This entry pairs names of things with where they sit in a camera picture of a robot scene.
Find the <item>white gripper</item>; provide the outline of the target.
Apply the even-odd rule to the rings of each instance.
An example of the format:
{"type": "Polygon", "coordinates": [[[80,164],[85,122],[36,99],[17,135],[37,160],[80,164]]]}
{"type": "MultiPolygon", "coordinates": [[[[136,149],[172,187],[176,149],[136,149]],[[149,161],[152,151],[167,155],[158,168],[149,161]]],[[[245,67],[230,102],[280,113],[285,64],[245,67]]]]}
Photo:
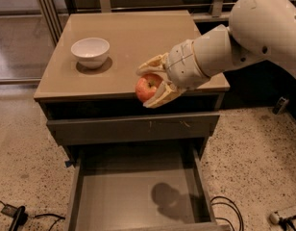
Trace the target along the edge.
{"type": "Polygon", "coordinates": [[[143,103],[145,108],[163,106],[180,97],[185,90],[195,90],[210,80],[196,62],[191,39],[175,45],[168,54],[158,55],[140,65],[136,74],[142,76],[165,70],[172,83],[162,81],[156,93],[143,103]]]}

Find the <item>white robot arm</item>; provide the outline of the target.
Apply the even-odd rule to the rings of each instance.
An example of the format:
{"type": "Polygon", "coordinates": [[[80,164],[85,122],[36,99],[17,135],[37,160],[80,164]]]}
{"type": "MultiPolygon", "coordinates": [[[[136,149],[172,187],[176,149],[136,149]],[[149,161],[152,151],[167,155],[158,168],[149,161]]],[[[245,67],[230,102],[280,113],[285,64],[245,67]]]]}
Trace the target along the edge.
{"type": "Polygon", "coordinates": [[[229,25],[187,39],[138,67],[136,96],[157,108],[211,77],[269,61],[296,79],[296,7],[289,0],[238,0],[229,25]]]}

